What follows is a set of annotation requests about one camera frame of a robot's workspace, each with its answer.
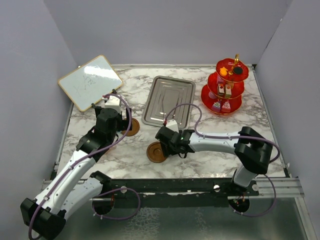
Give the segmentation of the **brown wooden coaster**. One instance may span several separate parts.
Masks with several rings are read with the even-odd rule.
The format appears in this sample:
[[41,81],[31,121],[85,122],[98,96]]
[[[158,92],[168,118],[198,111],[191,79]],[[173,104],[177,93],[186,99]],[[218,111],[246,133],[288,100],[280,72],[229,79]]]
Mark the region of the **brown wooden coaster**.
[[146,154],[148,159],[153,163],[162,163],[167,159],[163,154],[161,143],[158,141],[148,146]]
[[131,120],[131,129],[129,130],[129,132],[127,133],[127,137],[131,137],[134,136],[138,133],[138,131],[140,130],[140,124],[138,122],[137,119],[132,118]]

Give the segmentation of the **stainless steel tray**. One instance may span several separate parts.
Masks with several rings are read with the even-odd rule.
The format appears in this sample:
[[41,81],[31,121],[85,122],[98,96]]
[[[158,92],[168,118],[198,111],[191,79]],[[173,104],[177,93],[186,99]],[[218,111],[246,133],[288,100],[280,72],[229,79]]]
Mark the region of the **stainless steel tray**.
[[174,119],[180,130],[189,127],[196,84],[167,76],[153,79],[141,120],[146,125],[161,127],[163,120]]

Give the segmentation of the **pink heart-shaped cake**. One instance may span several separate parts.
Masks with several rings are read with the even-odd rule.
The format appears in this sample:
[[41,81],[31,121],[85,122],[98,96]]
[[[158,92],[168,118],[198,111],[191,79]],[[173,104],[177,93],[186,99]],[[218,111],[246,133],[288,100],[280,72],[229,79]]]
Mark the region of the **pink heart-shaped cake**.
[[223,103],[221,107],[221,111],[224,113],[230,113],[231,112],[231,105],[230,102],[227,100]]

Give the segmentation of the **red three-tier cake stand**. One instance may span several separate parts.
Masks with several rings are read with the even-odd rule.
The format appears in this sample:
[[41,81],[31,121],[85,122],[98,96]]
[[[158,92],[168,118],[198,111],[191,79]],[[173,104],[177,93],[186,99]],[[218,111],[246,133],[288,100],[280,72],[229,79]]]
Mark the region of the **red three-tier cake stand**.
[[[225,67],[228,70],[227,76],[220,76],[220,68]],[[241,67],[243,69],[242,74],[234,74],[233,68]],[[242,96],[245,91],[245,80],[249,77],[249,68],[240,61],[240,56],[238,54],[233,58],[224,58],[217,62],[215,67],[215,72],[211,73],[207,78],[206,85],[203,86],[201,90],[201,101],[210,110],[214,102],[220,101],[221,108],[225,101],[229,101],[231,111],[229,113],[214,112],[217,115],[230,115],[236,112],[242,106]],[[231,98],[227,99],[224,96],[219,96],[218,94],[218,84],[230,85],[232,95]]]

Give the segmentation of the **brown layered cake slice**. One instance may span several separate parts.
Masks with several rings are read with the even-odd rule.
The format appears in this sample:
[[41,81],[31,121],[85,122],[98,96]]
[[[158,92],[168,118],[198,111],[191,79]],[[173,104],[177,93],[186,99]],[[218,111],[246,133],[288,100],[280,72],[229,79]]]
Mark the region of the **brown layered cake slice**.
[[225,86],[222,83],[219,83],[217,85],[217,91],[219,96],[224,96],[225,95]]

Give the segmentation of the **orange fish-shaped pastry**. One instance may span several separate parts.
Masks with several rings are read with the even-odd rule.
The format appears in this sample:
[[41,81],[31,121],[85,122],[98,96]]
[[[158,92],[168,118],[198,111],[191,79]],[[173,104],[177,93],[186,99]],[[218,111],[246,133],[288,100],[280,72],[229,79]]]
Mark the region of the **orange fish-shaped pastry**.
[[222,76],[222,77],[227,76],[227,75],[228,75],[228,69],[225,68],[225,67],[220,68],[220,69],[219,69],[219,74],[220,74],[220,76]]

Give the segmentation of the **black round cookie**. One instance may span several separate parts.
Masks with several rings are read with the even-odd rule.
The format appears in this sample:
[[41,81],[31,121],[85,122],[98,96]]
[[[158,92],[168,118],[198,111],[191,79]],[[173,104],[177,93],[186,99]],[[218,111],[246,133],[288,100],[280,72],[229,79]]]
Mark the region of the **black round cookie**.
[[243,69],[239,66],[233,68],[233,73],[236,75],[241,75],[243,73]]

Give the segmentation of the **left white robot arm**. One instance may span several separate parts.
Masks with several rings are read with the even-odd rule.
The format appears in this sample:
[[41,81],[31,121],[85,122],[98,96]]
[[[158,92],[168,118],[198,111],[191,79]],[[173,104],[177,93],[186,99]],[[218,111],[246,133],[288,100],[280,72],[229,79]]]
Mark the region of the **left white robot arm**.
[[132,128],[131,109],[126,118],[113,108],[95,107],[96,123],[80,138],[76,149],[63,170],[35,198],[26,198],[20,205],[23,222],[28,226],[28,237],[33,233],[47,240],[55,239],[66,225],[67,219],[89,198],[106,197],[111,186],[104,180],[89,179],[83,189],[75,186],[109,148],[119,142],[118,132]]

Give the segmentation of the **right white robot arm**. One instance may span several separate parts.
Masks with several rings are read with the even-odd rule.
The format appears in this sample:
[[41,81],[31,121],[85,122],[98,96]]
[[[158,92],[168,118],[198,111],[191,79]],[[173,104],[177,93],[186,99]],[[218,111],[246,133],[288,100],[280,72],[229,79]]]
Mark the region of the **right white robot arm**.
[[229,189],[240,196],[247,191],[251,181],[268,171],[273,151],[272,142],[251,127],[244,126],[232,133],[200,133],[195,130],[174,131],[166,126],[155,135],[165,157],[187,156],[195,152],[219,152],[237,156],[241,166],[235,171]]

